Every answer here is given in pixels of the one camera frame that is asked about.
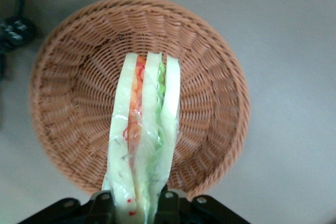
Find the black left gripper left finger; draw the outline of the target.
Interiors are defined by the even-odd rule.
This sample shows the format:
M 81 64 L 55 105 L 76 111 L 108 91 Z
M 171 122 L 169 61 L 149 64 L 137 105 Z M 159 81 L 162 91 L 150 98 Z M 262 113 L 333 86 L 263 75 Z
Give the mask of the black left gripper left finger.
M 115 208 L 111 191 L 94 193 L 89 203 L 90 208 L 84 223 L 114 223 Z

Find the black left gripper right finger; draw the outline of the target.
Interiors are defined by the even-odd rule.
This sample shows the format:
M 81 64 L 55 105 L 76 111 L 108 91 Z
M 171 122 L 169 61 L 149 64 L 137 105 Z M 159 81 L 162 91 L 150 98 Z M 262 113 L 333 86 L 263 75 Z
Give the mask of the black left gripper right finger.
M 159 196 L 156 223 L 189 223 L 190 211 L 191 203 L 184 191 L 164 188 Z

